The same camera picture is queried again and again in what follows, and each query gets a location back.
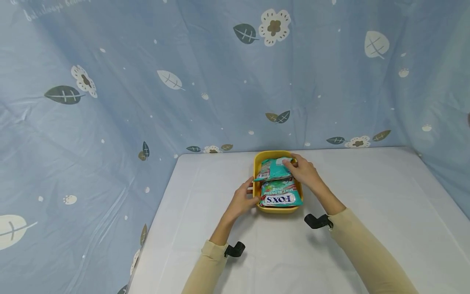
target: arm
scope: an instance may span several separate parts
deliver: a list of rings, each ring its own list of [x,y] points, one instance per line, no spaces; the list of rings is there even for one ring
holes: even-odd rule
[[[344,250],[370,294],[418,294],[398,262],[377,238],[330,191],[311,162],[292,154],[284,162],[292,175],[308,186],[333,223],[332,238]]]
[[[206,241],[193,271],[189,275],[181,294],[212,294],[222,271],[227,263],[224,256],[228,246],[227,240],[232,227],[239,216],[250,210],[259,202],[258,197],[246,198],[253,185],[249,178],[236,191],[227,210],[220,219],[211,238]]]

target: blue backdrop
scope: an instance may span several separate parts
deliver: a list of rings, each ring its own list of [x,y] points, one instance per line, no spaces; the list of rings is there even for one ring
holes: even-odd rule
[[[3,0],[0,288],[123,293],[183,153],[408,145],[470,215],[468,0]]]

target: person's right hand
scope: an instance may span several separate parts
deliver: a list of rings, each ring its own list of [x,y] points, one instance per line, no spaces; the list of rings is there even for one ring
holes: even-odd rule
[[[297,181],[308,186],[311,190],[325,186],[313,163],[308,162],[305,158],[295,153],[291,153],[291,156],[297,159],[296,163],[292,164],[286,159],[282,163],[290,170]]]

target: black clip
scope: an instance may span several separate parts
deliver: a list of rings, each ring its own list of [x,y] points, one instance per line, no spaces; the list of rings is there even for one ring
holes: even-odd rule
[[[238,241],[235,245],[235,247],[231,247],[230,245],[227,247],[227,249],[225,250],[225,257],[227,257],[227,255],[231,256],[231,257],[240,257],[242,256],[242,253],[243,251],[245,250],[245,244],[243,244],[242,242]]]
[[[304,221],[314,230],[326,225],[329,226],[330,229],[333,228],[333,223],[329,220],[327,215],[322,215],[319,218],[316,218],[312,214],[309,214],[305,216]]]

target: candy bag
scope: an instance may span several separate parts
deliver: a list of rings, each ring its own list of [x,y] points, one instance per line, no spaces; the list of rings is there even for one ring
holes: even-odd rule
[[[264,182],[261,186],[261,207],[292,207],[302,205],[297,186],[291,178]]]
[[[282,163],[284,159],[287,159],[288,161],[292,160],[292,158],[289,157],[263,160],[261,163],[261,170],[256,176],[255,182],[273,181],[292,177],[290,170],[288,170]]]

